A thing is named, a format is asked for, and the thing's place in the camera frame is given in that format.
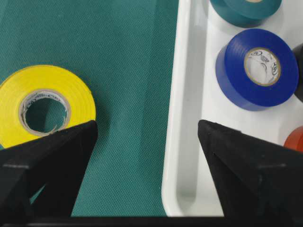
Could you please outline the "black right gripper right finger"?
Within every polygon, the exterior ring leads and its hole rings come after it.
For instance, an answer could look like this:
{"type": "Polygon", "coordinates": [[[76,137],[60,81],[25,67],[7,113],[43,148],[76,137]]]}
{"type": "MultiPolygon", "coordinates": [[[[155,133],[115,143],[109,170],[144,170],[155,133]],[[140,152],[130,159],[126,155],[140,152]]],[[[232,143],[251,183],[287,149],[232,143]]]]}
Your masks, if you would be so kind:
{"type": "Polygon", "coordinates": [[[198,122],[198,138],[225,218],[248,226],[302,226],[300,152],[208,120],[198,122]]]}

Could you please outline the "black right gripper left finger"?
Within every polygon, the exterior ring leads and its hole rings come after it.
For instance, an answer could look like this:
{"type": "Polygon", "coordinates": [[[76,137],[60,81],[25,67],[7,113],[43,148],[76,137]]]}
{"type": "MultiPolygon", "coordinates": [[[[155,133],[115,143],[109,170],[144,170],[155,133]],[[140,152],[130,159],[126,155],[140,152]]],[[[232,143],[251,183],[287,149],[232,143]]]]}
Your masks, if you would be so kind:
{"type": "Polygon", "coordinates": [[[70,217],[98,126],[88,121],[0,152],[0,223],[70,217]]]}

